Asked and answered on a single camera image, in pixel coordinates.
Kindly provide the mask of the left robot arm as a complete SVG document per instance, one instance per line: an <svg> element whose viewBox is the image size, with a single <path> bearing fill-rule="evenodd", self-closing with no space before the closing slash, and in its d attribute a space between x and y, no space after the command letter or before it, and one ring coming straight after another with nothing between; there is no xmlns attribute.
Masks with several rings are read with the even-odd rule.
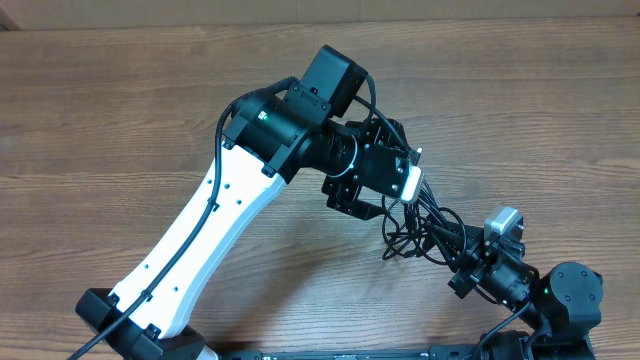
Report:
<svg viewBox="0 0 640 360"><path fill-rule="evenodd" d="M331 207L360 219L378 207L358 198L368 188L412 203L419 193L420 154L402 126L374 99L368 116L345 122L368 72L330 46L301 78L289 77L230 103L214 137L205 178L151 252L110 289L87 290L77 314L125 359L211 359L214 352L189 327L214 271L254 218L303 168L325 176Z"/></svg>

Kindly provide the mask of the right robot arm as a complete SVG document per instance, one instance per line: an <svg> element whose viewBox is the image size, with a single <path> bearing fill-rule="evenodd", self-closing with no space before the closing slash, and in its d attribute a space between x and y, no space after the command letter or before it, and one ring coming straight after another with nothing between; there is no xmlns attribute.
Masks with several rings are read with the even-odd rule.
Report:
<svg viewBox="0 0 640 360"><path fill-rule="evenodd" d="M542 276L523 261L523 218L483 227L424 225L454 273L463 298L481 289L512 313L483 334L469 359L593 359L589 332L601 322L602 277L576 262Z"/></svg>

